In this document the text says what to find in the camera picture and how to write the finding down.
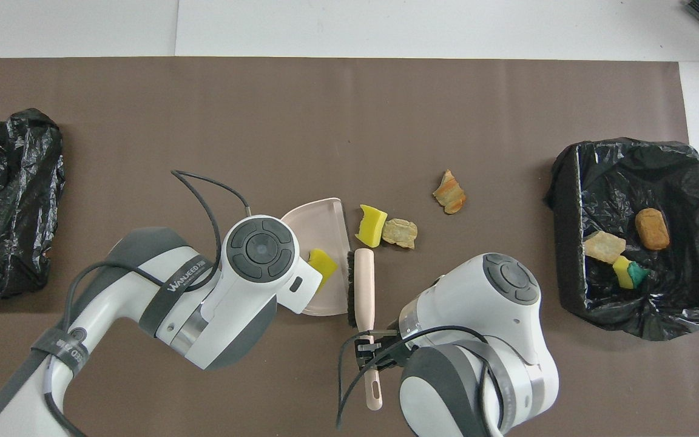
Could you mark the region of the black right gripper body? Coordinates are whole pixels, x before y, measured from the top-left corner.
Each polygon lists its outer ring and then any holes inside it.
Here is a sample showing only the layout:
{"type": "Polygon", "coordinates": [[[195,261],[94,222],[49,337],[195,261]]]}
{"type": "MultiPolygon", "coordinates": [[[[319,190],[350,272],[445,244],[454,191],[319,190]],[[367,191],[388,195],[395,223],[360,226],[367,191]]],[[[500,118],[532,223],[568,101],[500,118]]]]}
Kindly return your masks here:
{"type": "Polygon", "coordinates": [[[391,337],[387,340],[387,352],[389,353],[387,357],[387,368],[394,366],[405,367],[413,354],[406,342],[399,344],[400,341],[402,341],[400,337],[391,337]]]}

